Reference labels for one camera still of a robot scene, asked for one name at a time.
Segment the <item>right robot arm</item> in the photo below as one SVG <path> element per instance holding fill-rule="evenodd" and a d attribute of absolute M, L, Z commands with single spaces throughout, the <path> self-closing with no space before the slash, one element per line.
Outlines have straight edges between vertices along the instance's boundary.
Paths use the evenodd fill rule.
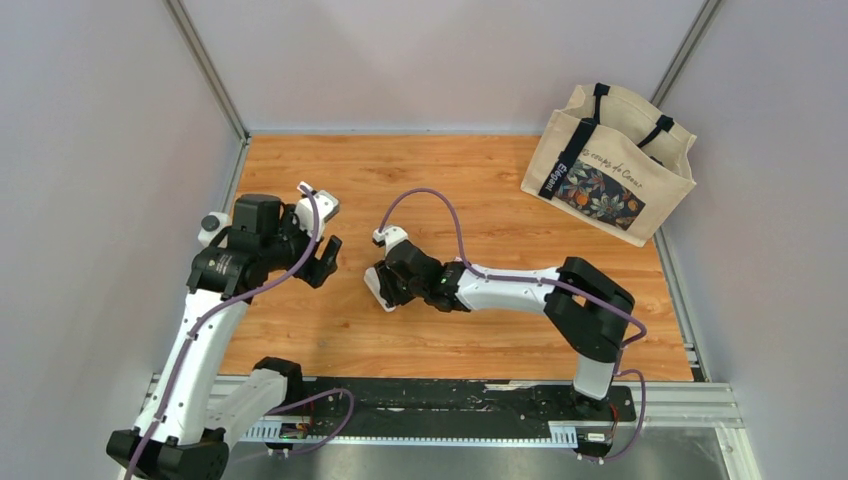
<path fill-rule="evenodd" d="M 492 269 L 462 259 L 441 262 L 403 240 L 366 270 L 364 281 L 388 312 L 420 299 L 441 312 L 545 316 L 578 356 L 572 409 L 593 419 L 609 407 L 635 299 L 588 261 L 569 257 L 541 270 Z"/>

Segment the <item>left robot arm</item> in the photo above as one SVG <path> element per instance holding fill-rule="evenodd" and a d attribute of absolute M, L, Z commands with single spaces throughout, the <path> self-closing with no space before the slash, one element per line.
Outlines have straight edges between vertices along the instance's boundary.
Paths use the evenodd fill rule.
<path fill-rule="evenodd" d="M 342 243 L 324 230 L 340 203 L 308 184 L 298 190 L 292 204 L 245 194 L 230 213 L 202 219 L 202 248 L 191 264 L 162 375 L 134 425 L 114 431 L 107 443 L 126 478 L 219 479 L 233 446 L 263 416 L 313 411 L 301 366 L 276 357 L 260 360 L 225 399 L 210 402 L 230 340 L 253 299 L 289 278 L 320 287 L 336 271 Z"/>

